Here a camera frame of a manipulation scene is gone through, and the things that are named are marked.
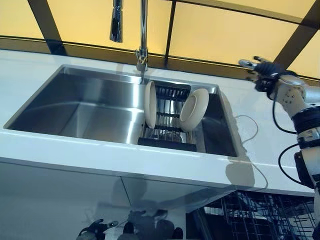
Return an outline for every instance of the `dish drying rack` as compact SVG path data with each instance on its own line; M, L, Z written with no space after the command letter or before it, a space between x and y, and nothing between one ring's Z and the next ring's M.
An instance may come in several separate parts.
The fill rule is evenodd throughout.
M312 240L313 208L312 197L235 191L204 211L223 216L235 240Z
M196 152L191 132L183 132L179 117L191 87L186 84L154 81L156 92L156 121L154 129L144 124L138 145Z

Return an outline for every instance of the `stainless steel sink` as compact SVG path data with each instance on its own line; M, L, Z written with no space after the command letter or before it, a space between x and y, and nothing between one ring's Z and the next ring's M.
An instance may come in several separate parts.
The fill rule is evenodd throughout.
M183 133L178 125L172 125L179 122L179 109L184 103L181 99L180 107L167 98L159 99L157 107L161 106L163 111L157 111L162 112L162 117L157 119L158 129L146 127L144 82L148 79L142 82L138 76L69 65L61 66L4 128L127 144L138 144L140 137L148 136L152 141L158 141L156 144L151 143L151 146L159 147L160 141L166 140L169 142L165 142L162 147L188 150L178 148L172 142L178 139L185 146L194 145L193 151L237 155L217 85L174 82L166 78L152 80L158 82L157 95L164 93L163 86L169 86L168 93L172 91L175 95L182 94L183 87L188 91L199 88L209 91L207 111L193 132ZM163 128L165 122L169 123L169 128Z
M62 66L5 128L137 144L144 123L140 77Z

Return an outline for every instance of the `faucet spout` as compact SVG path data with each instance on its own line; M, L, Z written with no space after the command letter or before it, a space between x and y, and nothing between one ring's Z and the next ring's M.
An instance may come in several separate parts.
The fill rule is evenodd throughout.
M141 43L139 50L135 51L137 64L136 69L145 72L148 69L148 48L147 48L147 19L148 19L148 0L141 0Z
M122 43L122 7L123 0L113 0L113 11L110 29L110 40ZM135 50L137 59L136 69L144 76L148 69L148 48L147 48L147 19L148 0L141 0L140 35L141 42L138 50Z
M113 0L110 40L117 43L122 43L122 6L123 0Z

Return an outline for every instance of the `black cable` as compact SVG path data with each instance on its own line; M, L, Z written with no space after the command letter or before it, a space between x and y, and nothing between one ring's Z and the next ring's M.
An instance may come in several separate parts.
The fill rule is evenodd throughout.
M279 155L278 165L279 165L279 168L280 168L281 172L283 172L283 174L284 174L287 178L289 178L290 180L294 181L294 182L297 183L297 184L300 184L300 185L305 186L302 182L297 181L297 180L295 180L294 178L292 178L291 176L289 176L289 175L285 172L285 170L282 168L282 166L281 166L281 157L282 157L282 155L283 155L286 151L288 151L289 149L292 149L293 147L298 146L298 145L299 145L299 144L296 143L296 144L293 144L293 145L291 145L291 146L288 146L285 150L283 150L283 151L280 153L280 155Z
M289 131L289 130L285 130L282 127L280 127L277 123L276 120L276 115L275 115L275 108L276 108L276 101L277 101L277 96L278 96L278 91L275 92L274 94L274 100L273 100L273 104L272 104L272 118L273 118L273 122L276 125L276 127L278 129L280 129L281 131L288 133L288 134L297 134L295 131Z

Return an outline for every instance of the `cabinet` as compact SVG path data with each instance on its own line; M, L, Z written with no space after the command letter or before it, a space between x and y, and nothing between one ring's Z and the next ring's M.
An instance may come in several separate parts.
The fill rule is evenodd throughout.
M120 177L0 163L0 239L72 240L129 211Z
M122 177L131 206L134 209L184 208L191 212L226 194L229 188L214 188L174 182Z

